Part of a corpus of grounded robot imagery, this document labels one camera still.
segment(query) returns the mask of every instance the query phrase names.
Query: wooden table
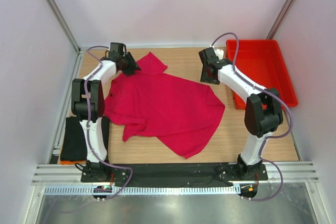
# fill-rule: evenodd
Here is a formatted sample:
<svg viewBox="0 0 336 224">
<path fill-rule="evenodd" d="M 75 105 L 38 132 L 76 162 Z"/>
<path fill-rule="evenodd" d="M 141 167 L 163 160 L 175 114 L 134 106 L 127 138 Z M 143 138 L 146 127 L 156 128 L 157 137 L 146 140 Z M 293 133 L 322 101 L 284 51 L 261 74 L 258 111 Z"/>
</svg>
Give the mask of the wooden table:
<svg viewBox="0 0 336 224">
<path fill-rule="evenodd" d="M 155 48 L 131 49 L 136 60 L 148 52 L 154 53 L 163 63 L 168 65 L 165 73 L 187 80 L 199 82 L 202 64 L 198 56 L 201 48 Z M 104 50 L 92 51 L 101 58 Z M 80 77 L 89 74 L 97 66 L 97 61 L 88 54 L 82 63 Z M 109 93 L 111 80 L 103 87 L 104 96 Z M 235 162 L 243 150 L 247 139 L 243 110 L 236 110 L 232 91 L 224 84 L 211 85 L 219 99 L 225 104 L 223 119 L 207 144 L 197 155 L 185 159 L 173 153 L 156 137 L 133 136 L 122 141 L 123 126 L 111 124 L 108 155 L 111 163 L 197 163 L 197 162 Z M 288 128 L 285 122 L 278 127 L 277 135 Z M 264 158 L 272 161 L 297 161 L 292 137 L 289 135 L 278 140 L 270 140 L 265 149 Z"/>
</svg>

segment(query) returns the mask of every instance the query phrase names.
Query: white panel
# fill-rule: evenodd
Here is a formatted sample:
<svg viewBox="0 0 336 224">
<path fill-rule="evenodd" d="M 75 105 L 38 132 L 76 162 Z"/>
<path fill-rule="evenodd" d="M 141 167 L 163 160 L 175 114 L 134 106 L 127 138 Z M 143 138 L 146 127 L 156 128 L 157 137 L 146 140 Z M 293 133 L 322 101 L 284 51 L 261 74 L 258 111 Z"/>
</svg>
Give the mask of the white panel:
<svg viewBox="0 0 336 224">
<path fill-rule="evenodd" d="M 21 223 L 46 163 L 75 51 L 45 0 L 0 0 L 1 223 Z"/>
<path fill-rule="evenodd" d="M 81 46 L 210 44 L 265 38 L 285 0 L 55 0 Z"/>
<path fill-rule="evenodd" d="M 336 1 L 296 0 L 278 40 L 298 96 L 293 133 L 301 157 L 312 160 L 335 214 Z"/>
</svg>

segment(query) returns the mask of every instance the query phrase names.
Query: red cloth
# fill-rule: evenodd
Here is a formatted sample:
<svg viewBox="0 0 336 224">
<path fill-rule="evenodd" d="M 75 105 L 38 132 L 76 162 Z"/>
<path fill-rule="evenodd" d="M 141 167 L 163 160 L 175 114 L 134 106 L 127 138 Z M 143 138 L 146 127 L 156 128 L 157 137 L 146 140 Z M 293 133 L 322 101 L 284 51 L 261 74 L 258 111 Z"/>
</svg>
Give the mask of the red cloth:
<svg viewBox="0 0 336 224">
<path fill-rule="evenodd" d="M 112 81 L 105 115 L 126 125 L 124 141 L 156 136 L 185 158 L 199 153 L 221 122 L 222 102 L 207 85 L 163 73 L 167 66 L 151 52 L 138 65 L 142 71 Z"/>
</svg>

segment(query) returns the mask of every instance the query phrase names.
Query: ruler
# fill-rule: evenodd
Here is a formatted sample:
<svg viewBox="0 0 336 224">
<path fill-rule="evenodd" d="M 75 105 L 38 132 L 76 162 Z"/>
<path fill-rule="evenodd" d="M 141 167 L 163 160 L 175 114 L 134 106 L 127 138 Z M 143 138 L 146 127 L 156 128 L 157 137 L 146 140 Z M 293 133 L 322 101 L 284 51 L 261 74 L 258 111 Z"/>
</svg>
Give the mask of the ruler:
<svg viewBox="0 0 336 224">
<path fill-rule="evenodd" d="M 44 195 L 101 195 L 94 193 L 97 185 L 79 186 L 46 186 Z M 120 187 L 112 188 L 112 192 L 104 195 L 115 194 Z M 205 187 L 205 188 L 146 188 L 146 187 L 126 187 L 120 196 L 141 196 L 141 195 L 211 195 L 211 194 L 240 194 L 240 185 L 234 184 L 230 187 Z"/>
</svg>

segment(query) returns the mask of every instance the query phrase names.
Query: black cloth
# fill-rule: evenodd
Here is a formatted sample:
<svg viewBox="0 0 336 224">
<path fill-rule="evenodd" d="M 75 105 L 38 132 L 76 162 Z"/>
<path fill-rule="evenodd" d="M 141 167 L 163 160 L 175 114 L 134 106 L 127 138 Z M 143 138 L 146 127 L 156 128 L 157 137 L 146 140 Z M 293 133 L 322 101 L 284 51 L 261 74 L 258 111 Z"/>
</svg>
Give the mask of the black cloth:
<svg viewBox="0 0 336 224">
<path fill-rule="evenodd" d="M 108 149 L 110 119 L 106 116 L 102 117 L 101 129 L 105 149 Z M 61 161 L 83 161 L 86 160 L 87 148 L 83 128 L 79 120 L 75 116 L 66 118 L 65 135 L 63 148 L 60 156 Z"/>
</svg>

